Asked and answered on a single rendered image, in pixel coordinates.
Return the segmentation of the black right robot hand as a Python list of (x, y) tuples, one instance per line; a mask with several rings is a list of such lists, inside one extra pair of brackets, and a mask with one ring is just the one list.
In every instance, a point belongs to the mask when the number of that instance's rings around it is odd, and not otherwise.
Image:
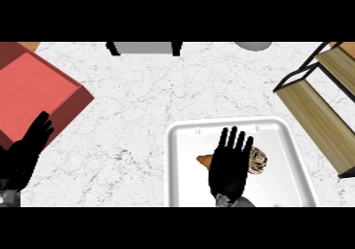
[(246, 137), (236, 126), (224, 128), (209, 169), (209, 186), (212, 195), (223, 195), (230, 201), (243, 195), (252, 145), (254, 137)]

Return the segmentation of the white rectangular tray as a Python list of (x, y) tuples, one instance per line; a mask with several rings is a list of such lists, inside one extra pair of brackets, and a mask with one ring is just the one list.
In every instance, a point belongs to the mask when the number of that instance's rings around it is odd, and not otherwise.
[(215, 205), (208, 167), (198, 158), (215, 152), (226, 128), (238, 128), (254, 137), (254, 146), (269, 157), (264, 172), (248, 176), (243, 196), (258, 207), (319, 206), (289, 125), (277, 116), (189, 120), (171, 124), (167, 132), (167, 204), (178, 207)]

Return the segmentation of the brown croissant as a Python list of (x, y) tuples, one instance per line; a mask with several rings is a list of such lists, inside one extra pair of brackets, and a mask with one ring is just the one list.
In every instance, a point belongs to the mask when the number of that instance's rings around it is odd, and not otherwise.
[[(212, 159), (214, 159), (212, 155), (199, 156), (196, 159), (207, 166), (207, 168), (211, 168)], [(248, 172), (251, 174), (261, 174), (266, 170), (267, 163), (269, 163), (267, 154), (264, 153), (264, 151), (260, 148), (254, 147), (251, 149), (251, 155), (249, 155), (249, 170), (248, 170)]]

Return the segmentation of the tan wooden object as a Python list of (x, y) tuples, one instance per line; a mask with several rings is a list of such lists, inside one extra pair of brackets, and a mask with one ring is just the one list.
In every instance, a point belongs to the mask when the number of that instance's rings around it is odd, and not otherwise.
[(37, 49), (40, 47), (40, 42), (22, 42), (22, 45), (34, 52), (37, 52)]

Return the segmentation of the wooden tiered shelf black frame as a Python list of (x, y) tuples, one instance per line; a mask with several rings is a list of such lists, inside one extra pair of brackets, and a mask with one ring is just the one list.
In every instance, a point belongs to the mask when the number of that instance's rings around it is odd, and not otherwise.
[(355, 177), (355, 131), (337, 114), (325, 98), (307, 81), (320, 69), (355, 103), (355, 56), (344, 42), (323, 42), (300, 68), (280, 80), (275, 88), (282, 102), (316, 142), (340, 178)]

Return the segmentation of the grey round object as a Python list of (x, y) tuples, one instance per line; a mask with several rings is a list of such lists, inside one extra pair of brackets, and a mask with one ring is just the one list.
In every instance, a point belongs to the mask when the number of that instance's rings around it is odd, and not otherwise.
[(236, 42), (236, 44), (248, 51), (258, 52), (264, 51), (270, 46), (272, 42)]

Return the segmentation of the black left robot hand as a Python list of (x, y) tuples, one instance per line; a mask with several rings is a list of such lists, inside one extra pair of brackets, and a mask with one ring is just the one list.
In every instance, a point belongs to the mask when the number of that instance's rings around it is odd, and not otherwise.
[(40, 155), (54, 132), (50, 114), (42, 111), (25, 138), (8, 149), (0, 146), (0, 192), (22, 191), (29, 183)]

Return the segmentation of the red open box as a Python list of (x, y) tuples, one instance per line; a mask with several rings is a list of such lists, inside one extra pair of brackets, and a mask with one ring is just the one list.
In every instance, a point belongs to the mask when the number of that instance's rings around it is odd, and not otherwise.
[(94, 96), (85, 86), (19, 42), (0, 42), (0, 145), (23, 139), (42, 111), (57, 138)]

